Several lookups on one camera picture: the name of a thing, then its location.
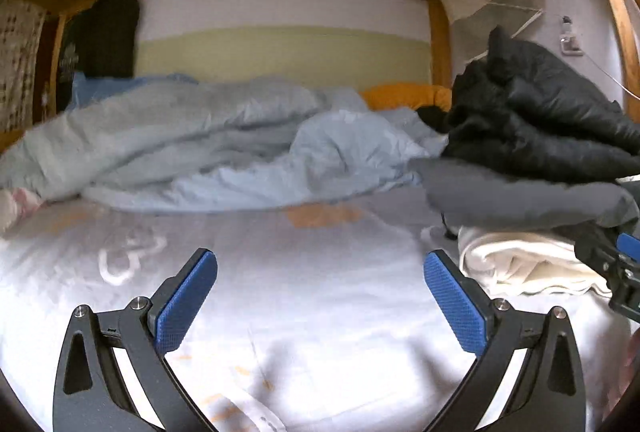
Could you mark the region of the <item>orange pillow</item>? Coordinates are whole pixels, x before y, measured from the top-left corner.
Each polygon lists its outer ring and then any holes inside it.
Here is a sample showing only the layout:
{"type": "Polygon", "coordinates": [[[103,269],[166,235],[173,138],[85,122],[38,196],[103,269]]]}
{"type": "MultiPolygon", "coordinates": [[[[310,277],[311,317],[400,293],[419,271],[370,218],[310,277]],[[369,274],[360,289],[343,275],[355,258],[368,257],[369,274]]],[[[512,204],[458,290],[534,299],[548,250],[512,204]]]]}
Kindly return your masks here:
{"type": "Polygon", "coordinates": [[[401,107],[415,111],[420,107],[431,106],[449,111],[451,108],[451,90],[442,86],[395,82],[362,90],[359,94],[371,111],[401,107]]]}

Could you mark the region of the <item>black hanging garment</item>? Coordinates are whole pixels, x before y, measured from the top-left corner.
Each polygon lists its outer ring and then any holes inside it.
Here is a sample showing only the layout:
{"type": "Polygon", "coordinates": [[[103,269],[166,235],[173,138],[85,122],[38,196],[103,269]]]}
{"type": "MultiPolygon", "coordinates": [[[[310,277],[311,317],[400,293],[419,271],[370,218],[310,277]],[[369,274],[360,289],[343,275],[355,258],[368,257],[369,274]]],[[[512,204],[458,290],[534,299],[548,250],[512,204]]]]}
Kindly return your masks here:
{"type": "Polygon", "coordinates": [[[65,23],[58,71],[56,110],[72,104],[77,75],[91,79],[134,77],[139,0],[96,0],[65,23]]]}

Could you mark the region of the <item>black puffer jacket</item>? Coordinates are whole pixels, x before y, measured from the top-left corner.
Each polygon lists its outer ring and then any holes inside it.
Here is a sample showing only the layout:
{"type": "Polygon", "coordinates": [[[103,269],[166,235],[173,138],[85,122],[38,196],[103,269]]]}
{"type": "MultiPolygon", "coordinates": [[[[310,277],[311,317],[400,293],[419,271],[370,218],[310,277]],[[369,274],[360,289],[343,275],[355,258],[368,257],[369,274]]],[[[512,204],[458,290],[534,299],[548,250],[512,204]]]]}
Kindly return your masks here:
{"type": "Polygon", "coordinates": [[[639,172],[639,126],[589,79],[497,26],[452,87],[442,154],[515,178],[613,182],[639,172]]]}

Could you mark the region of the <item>white folded garment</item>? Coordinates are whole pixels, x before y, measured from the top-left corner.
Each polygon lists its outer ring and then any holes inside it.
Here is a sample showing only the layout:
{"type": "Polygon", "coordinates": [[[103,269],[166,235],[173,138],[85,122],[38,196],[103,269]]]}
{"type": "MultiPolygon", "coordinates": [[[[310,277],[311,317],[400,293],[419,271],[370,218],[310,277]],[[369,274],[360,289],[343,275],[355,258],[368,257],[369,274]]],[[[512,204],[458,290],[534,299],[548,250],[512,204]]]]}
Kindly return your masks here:
{"type": "Polygon", "coordinates": [[[576,258],[574,241],[552,233],[464,227],[458,249],[459,269],[494,298],[589,291],[605,299],[612,295],[606,280],[576,258]]]}

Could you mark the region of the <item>patterned wall hanging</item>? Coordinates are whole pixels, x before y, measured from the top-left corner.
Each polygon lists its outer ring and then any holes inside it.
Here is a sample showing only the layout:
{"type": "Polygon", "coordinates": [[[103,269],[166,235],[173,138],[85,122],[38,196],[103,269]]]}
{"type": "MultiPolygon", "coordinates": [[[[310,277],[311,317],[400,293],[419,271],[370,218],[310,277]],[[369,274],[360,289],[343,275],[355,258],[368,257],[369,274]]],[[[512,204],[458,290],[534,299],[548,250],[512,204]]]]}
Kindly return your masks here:
{"type": "Polygon", "coordinates": [[[37,53],[47,11],[24,0],[1,0],[1,131],[32,124],[37,53]]]}

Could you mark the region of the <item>light blue duvet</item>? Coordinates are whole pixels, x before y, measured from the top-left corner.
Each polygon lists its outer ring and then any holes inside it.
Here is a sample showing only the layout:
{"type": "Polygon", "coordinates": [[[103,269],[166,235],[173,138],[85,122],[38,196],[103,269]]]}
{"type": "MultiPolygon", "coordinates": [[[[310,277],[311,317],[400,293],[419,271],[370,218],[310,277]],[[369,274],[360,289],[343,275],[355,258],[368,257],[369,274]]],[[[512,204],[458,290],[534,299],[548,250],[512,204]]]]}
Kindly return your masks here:
{"type": "Polygon", "coordinates": [[[281,208],[412,184],[410,161],[447,142],[349,88],[160,78],[27,131],[2,154],[1,185],[134,212],[281,208]]]}

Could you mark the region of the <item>grey folded garment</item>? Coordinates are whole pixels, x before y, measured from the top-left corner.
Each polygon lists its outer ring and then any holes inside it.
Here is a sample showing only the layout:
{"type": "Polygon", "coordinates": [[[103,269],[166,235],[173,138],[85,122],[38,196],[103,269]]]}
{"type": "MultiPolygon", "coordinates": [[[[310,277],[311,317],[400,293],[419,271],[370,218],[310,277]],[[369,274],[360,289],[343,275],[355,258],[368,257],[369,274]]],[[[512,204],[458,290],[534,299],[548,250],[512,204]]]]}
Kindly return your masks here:
{"type": "Polygon", "coordinates": [[[541,231],[593,223],[639,232],[639,206],[615,184],[512,178],[452,158],[412,159],[408,168],[420,177],[427,204],[453,227],[541,231]]]}

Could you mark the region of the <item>white wall socket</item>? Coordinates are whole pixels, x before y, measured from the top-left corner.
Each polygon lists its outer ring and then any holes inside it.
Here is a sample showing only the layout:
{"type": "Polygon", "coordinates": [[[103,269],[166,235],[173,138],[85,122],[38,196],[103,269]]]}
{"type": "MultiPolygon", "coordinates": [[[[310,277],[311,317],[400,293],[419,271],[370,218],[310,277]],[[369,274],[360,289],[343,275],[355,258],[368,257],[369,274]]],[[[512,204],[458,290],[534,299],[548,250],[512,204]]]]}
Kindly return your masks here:
{"type": "Polygon", "coordinates": [[[560,49],[565,56],[582,56],[584,50],[579,43],[572,19],[568,15],[562,17],[560,33],[560,49]]]}

